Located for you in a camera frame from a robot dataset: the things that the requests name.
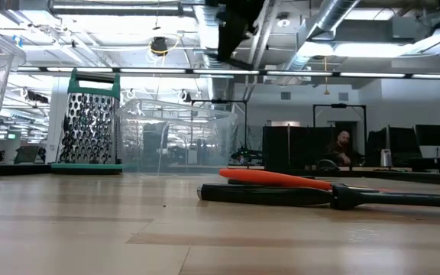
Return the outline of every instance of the man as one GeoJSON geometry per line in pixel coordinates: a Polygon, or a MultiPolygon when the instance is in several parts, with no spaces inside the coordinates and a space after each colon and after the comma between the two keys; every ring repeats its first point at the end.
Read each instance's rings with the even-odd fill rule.
{"type": "Polygon", "coordinates": [[[330,154],[334,154],[337,158],[337,165],[349,166],[351,165],[351,158],[349,157],[349,141],[351,136],[346,131],[341,131],[337,136],[337,141],[331,144],[328,148],[330,154]]]}

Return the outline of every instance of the black cable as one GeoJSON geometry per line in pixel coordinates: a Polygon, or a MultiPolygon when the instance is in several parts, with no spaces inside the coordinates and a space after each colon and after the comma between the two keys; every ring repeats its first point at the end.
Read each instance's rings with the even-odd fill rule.
{"type": "Polygon", "coordinates": [[[432,28],[432,26],[428,26],[428,25],[424,24],[424,22],[422,22],[422,19],[416,17],[416,20],[417,20],[422,26],[424,26],[424,27],[426,27],[426,28],[432,28]]]}
{"type": "Polygon", "coordinates": [[[385,10],[391,10],[393,12],[393,15],[397,16],[397,13],[392,8],[382,8],[381,11],[379,11],[376,15],[374,15],[373,20],[375,20],[378,15],[381,15],[381,13],[385,10]]]}

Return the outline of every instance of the orange handle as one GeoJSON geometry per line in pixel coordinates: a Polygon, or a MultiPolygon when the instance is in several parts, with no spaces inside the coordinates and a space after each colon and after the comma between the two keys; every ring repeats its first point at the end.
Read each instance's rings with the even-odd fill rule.
{"type": "Polygon", "coordinates": [[[282,187],[309,187],[321,190],[332,190],[331,183],[322,180],[311,180],[282,173],[273,173],[262,170],[221,169],[220,176],[231,180],[246,183],[282,186],[282,187]]]}

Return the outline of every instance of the light wood floor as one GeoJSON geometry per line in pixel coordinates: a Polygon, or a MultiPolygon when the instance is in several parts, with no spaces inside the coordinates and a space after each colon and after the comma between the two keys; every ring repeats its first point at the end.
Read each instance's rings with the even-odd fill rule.
{"type": "MultiPolygon", "coordinates": [[[[440,274],[440,209],[200,202],[217,176],[0,177],[0,275],[440,274]]],[[[343,183],[440,193],[387,180],[343,183]]]]}

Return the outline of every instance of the computer monitor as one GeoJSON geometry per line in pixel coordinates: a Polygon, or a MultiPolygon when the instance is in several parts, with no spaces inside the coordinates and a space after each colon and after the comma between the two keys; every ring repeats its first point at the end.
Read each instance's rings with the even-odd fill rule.
{"type": "Polygon", "coordinates": [[[310,165],[311,129],[264,126],[263,159],[268,170],[303,169],[310,165]]]}
{"type": "Polygon", "coordinates": [[[416,125],[420,146],[440,146],[440,125],[416,125]]]}
{"type": "Polygon", "coordinates": [[[378,167],[380,165],[381,150],[387,148],[387,129],[371,131],[366,142],[366,166],[378,167]]]}
{"type": "Polygon", "coordinates": [[[411,160],[422,158],[413,128],[388,127],[388,135],[395,167],[408,167],[411,160]]]}

